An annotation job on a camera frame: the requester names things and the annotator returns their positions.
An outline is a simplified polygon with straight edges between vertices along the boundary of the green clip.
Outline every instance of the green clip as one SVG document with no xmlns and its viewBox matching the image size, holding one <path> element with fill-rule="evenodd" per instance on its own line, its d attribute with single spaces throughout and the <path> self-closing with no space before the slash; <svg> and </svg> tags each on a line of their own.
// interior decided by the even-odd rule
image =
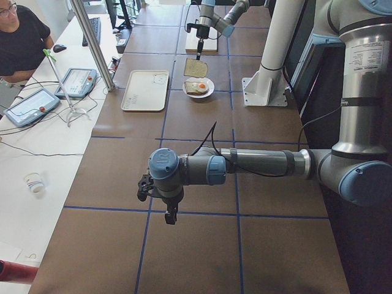
<svg viewBox="0 0 392 294">
<path fill-rule="evenodd" d="M 51 60 L 53 60 L 54 62 L 56 62 L 56 58 L 54 58 L 51 54 L 50 54 L 50 50 L 49 49 L 42 49 L 43 53 L 45 54 L 46 57 L 50 57 Z"/>
</svg>

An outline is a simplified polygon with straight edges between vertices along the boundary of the plate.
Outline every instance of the plate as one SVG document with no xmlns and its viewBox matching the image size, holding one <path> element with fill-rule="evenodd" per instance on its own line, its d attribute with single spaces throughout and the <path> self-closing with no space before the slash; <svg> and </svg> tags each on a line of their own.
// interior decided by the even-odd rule
<svg viewBox="0 0 392 294">
<path fill-rule="evenodd" d="M 214 92 L 215 85 L 214 85 L 213 81 L 211 81 L 209 78 L 188 78 L 186 81 L 199 81 L 202 83 L 206 83 L 209 88 L 208 92 L 204 95 L 189 95 L 189 94 L 186 94 L 185 83 L 183 83 L 184 93 L 191 98 L 196 98 L 196 99 L 205 98 L 205 97 L 210 96 Z"/>
</svg>

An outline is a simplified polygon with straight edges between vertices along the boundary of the eyeglasses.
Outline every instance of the eyeglasses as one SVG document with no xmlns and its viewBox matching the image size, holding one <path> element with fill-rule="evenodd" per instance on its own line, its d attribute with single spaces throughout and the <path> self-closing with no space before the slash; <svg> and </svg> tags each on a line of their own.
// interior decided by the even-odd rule
<svg viewBox="0 0 392 294">
<path fill-rule="evenodd" d="M 17 9 L 17 4 L 14 2 L 8 9 L 4 9 L 2 12 L 0 12 L 0 17 L 8 17 L 10 12 L 15 12 Z"/>
</svg>

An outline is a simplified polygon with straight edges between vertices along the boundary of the keyboard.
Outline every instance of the keyboard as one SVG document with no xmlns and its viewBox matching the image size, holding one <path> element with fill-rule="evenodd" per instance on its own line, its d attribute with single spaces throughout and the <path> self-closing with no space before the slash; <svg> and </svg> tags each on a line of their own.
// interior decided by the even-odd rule
<svg viewBox="0 0 392 294">
<path fill-rule="evenodd" d="M 99 17 L 90 18 L 89 21 L 92 26 L 92 30 L 94 31 L 94 35 L 96 36 L 96 39 L 99 44 L 99 42 L 100 42 L 100 18 Z M 86 36 L 83 36 L 83 41 L 82 41 L 81 45 L 83 47 L 88 46 Z"/>
</svg>

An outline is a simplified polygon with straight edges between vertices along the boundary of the brown table surface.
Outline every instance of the brown table surface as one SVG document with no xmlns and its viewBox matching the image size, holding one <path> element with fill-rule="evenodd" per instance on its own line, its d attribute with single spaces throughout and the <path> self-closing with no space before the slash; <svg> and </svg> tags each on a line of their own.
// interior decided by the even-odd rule
<svg viewBox="0 0 392 294">
<path fill-rule="evenodd" d="M 215 121 L 218 148 L 296 151 L 293 103 L 243 104 L 241 79 L 260 65 L 268 10 L 251 7 L 231 38 L 219 39 L 218 55 L 202 56 L 216 87 L 203 101 L 182 91 L 186 12 L 142 8 L 30 294 L 348 293 L 315 182 L 228 175 L 222 186 L 185 187 L 174 226 L 160 200 L 137 200 L 149 155 L 160 147 L 191 153 Z M 196 15 L 192 6 L 188 20 Z M 169 71 L 164 110 L 120 109 L 135 69 Z"/>
</svg>

